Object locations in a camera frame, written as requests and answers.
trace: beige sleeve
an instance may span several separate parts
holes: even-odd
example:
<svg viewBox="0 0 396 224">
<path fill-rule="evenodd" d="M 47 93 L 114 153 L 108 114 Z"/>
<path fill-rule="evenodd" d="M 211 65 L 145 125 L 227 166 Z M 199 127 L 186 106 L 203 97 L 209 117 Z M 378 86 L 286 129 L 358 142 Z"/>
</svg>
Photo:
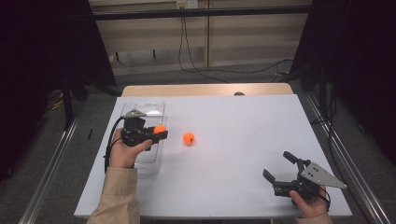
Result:
<svg viewBox="0 0 396 224">
<path fill-rule="evenodd" d="M 296 222 L 298 224 L 332 224 L 332 220 L 327 213 L 319 217 L 296 218 Z"/>
<path fill-rule="evenodd" d="M 108 167 L 100 202 L 88 219 L 94 223 L 140 223 L 136 169 Z"/>
</svg>

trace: wall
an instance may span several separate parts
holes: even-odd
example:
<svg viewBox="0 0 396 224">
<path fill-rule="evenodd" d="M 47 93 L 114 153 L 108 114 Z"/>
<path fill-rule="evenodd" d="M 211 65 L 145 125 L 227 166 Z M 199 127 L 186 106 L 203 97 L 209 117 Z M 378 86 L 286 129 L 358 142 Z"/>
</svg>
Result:
<svg viewBox="0 0 396 224">
<path fill-rule="evenodd" d="M 199 8 L 309 6 L 310 0 L 199 0 Z M 94 12 L 175 9 L 176 1 L 91 0 Z M 306 14 L 186 18 L 190 47 L 205 66 L 271 63 L 292 58 Z M 98 21 L 108 54 L 178 49 L 181 19 Z"/>
</svg>

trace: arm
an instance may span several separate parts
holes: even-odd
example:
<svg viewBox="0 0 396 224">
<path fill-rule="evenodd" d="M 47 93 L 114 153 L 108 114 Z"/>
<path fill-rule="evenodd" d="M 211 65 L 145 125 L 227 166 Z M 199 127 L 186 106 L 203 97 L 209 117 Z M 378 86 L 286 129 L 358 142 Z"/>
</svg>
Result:
<svg viewBox="0 0 396 224">
<path fill-rule="evenodd" d="M 137 155 L 151 146 L 147 140 L 135 147 L 127 147 L 120 140 L 118 129 L 110 153 L 100 202 L 88 219 L 94 223 L 140 223 L 139 204 L 136 199 L 137 170 L 131 169 Z"/>
<path fill-rule="evenodd" d="M 321 186 L 320 195 L 326 197 L 325 187 Z M 327 214 L 327 204 L 319 197 L 314 197 L 310 201 L 305 201 L 300 194 L 292 190 L 290 197 L 300 207 L 301 217 L 296 218 L 298 224 L 332 224 L 332 220 Z"/>
</svg>

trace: electrical cable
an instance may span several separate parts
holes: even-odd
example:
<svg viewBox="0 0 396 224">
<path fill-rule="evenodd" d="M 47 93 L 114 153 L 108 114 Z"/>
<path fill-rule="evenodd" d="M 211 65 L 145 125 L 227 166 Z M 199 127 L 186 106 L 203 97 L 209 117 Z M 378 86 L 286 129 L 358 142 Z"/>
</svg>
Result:
<svg viewBox="0 0 396 224">
<path fill-rule="evenodd" d="M 332 204 L 332 198 L 330 197 L 330 194 L 329 194 L 329 192 L 327 192 L 326 189 L 323 189 L 323 188 L 320 188 L 320 189 L 323 190 L 326 193 L 327 197 L 329 198 L 329 199 L 327 199 L 326 197 L 323 197 L 320 195 L 320 193 L 318 193 L 319 198 L 327 204 L 327 211 L 329 212 L 330 204 Z"/>
<path fill-rule="evenodd" d="M 124 117 L 120 117 L 116 120 L 116 122 L 113 125 L 113 128 L 111 129 L 111 133 L 110 136 L 108 137 L 108 142 L 107 142 L 107 147 L 106 147 L 106 154 L 104 156 L 105 158 L 105 172 L 107 171 L 107 167 L 110 164 L 110 152 L 111 152 L 111 148 L 113 148 L 114 143 L 116 143 L 117 141 L 119 141 L 120 139 L 117 139 L 116 141 L 114 141 L 113 143 L 111 143 L 111 140 L 113 139 L 113 134 L 116 131 L 117 125 L 120 123 L 120 121 L 122 119 L 125 119 Z"/>
<path fill-rule="evenodd" d="M 335 91 L 335 87 L 334 85 L 332 85 L 332 89 L 331 89 L 331 99 L 330 99 L 330 103 L 329 106 L 327 108 L 327 111 L 330 111 L 330 116 L 328 115 L 320 115 L 318 118 L 316 118 L 315 120 L 311 121 L 311 124 L 317 124 L 317 123 L 322 123 L 322 122 L 327 122 L 327 124 L 329 125 L 329 130 L 327 131 L 327 141 L 328 141 L 328 147 L 329 147 L 329 151 L 332 157 L 332 161 L 334 163 L 335 169 L 337 171 L 337 173 L 339 174 L 339 178 L 341 179 L 341 181 L 343 181 L 344 183 L 346 183 L 344 176 L 342 175 L 341 169 L 338 166 L 338 163 L 335 159 L 334 156 L 334 152 L 332 150 L 332 132 L 333 132 L 333 126 L 332 126 L 332 120 L 335 117 L 335 113 L 337 111 L 337 99 L 336 99 L 336 91 Z M 350 196 L 352 197 L 352 200 L 355 202 L 355 204 L 358 206 L 359 210 L 361 211 L 361 214 L 363 215 L 364 219 L 366 220 L 367 223 L 371 223 L 369 221 L 369 218 L 366 216 L 366 214 L 363 212 L 363 209 L 361 208 L 361 205 L 358 203 L 358 200 L 356 199 L 355 195 L 352 193 L 352 191 L 350 190 L 350 188 L 347 188 L 347 191 L 349 192 Z"/>
<path fill-rule="evenodd" d="M 280 63 L 283 63 L 283 62 L 292 62 L 292 61 L 293 61 L 293 59 L 281 60 L 281 61 L 279 61 L 279 62 L 277 62 L 277 63 L 274 63 L 274 64 L 272 64 L 272 65 L 270 65 L 270 66 L 268 66 L 268 67 L 265 67 L 265 68 L 263 68 L 263 69 L 259 69 L 259 70 L 256 70 L 256 71 L 233 71 L 233 70 L 225 70 L 225 69 L 200 69 L 200 70 L 198 70 L 198 69 L 196 68 L 196 66 L 195 66 L 195 64 L 194 64 L 194 62 L 193 62 L 192 56 L 191 56 L 190 43 L 189 43 L 189 38 L 188 38 L 188 35 L 187 35 L 187 24 L 186 24 L 185 18 L 181 18 L 181 23 L 182 23 L 182 25 L 181 25 L 180 46 L 179 46 L 179 50 L 178 50 L 178 64 L 179 64 L 180 68 L 181 68 L 183 71 L 185 71 L 185 72 L 188 72 L 188 73 L 198 73 L 198 74 L 200 74 L 200 75 L 203 76 L 203 77 L 209 77 L 209 78 L 213 78 L 213 79 L 215 79 L 215 80 L 219 80 L 219 81 L 223 81 L 223 82 L 230 83 L 230 82 L 227 81 L 227 80 L 223 80 L 223 79 L 220 79 L 220 78 L 210 77 L 210 76 L 207 76 L 207 75 L 203 75 L 201 72 L 227 72 L 227 73 L 236 73 L 236 74 L 254 74 L 254 73 L 260 73 L 260 72 L 263 72 L 263 71 L 266 71 L 266 70 L 268 70 L 268 69 L 270 69 L 270 68 L 275 67 L 275 68 L 276 68 L 276 73 L 277 73 L 277 66 L 278 66 Z M 180 55 L 181 55 L 181 48 L 182 48 L 182 45 L 183 45 L 183 34 L 185 35 L 185 38 L 186 38 L 187 49 L 188 49 L 188 52 L 189 52 L 191 64 L 192 64 L 192 67 L 194 68 L 194 71 L 186 70 L 186 69 L 181 65 Z"/>
<path fill-rule="evenodd" d="M 270 81 L 270 83 L 275 82 L 276 78 L 277 78 L 277 63 L 276 63 L 276 66 L 275 66 L 274 78 Z"/>
<path fill-rule="evenodd" d="M 189 43 L 189 39 L 188 39 L 188 35 L 187 35 L 186 18 L 184 18 L 184 17 L 181 18 L 181 38 L 180 38 L 181 41 L 180 41 L 180 48 L 179 48 L 179 50 L 178 50 L 178 64 L 180 65 L 180 68 L 181 68 L 183 71 L 185 71 L 185 72 L 195 73 L 195 72 L 188 71 L 188 70 L 184 69 L 183 66 L 181 65 L 181 61 L 180 61 L 180 52 L 181 52 L 181 46 L 182 46 L 182 44 L 183 44 L 183 33 L 184 33 L 185 36 L 186 36 L 187 49 L 188 49 L 188 51 L 189 51 L 190 61 L 191 61 L 191 64 L 192 64 L 192 67 L 194 68 L 194 70 L 195 70 L 199 75 L 201 75 L 202 77 L 208 77 L 208 78 L 212 78 L 212 79 L 215 79 L 215 80 L 218 80 L 218 81 L 221 81 L 221 82 L 230 83 L 229 81 L 224 80 L 224 79 L 221 79 L 221 78 L 210 77 L 210 76 L 204 75 L 204 74 L 202 74 L 202 73 L 195 67 L 195 64 L 194 64 L 194 62 L 193 62 L 193 60 L 192 60 L 192 56 L 191 56 L 191 52 L 190 52 L 190 43 Z"/>
</svg>

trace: clear plastic container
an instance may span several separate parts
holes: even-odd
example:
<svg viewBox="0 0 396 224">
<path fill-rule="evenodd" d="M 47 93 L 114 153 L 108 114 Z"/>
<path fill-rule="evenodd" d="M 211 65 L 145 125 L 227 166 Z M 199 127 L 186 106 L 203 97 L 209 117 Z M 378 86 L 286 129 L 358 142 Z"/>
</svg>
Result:
<svg viewBox="0 0 396 224">
<path fill-rule="evenodd" d="M 144 127 L 155 127 L 157 125 L 165 125 L 165 104 L 164 103 L 128 103 L 125 104 L 121 115 L 124 116 L 131 110 L 136 109 L 146 114 L 145 117 L 141 117 L 146 121 Z M 123 120 L 119 124 L 119 128 L 123 127 Z M 148 177 L 158 174 L 160 170 L 160 160 L 163 147 L 163 141 L 159 144 L 151 146 L 151 150 L 141 152 L 134 163 L 134 167 L 137 169 L 138 177 Z"/>
</svg>

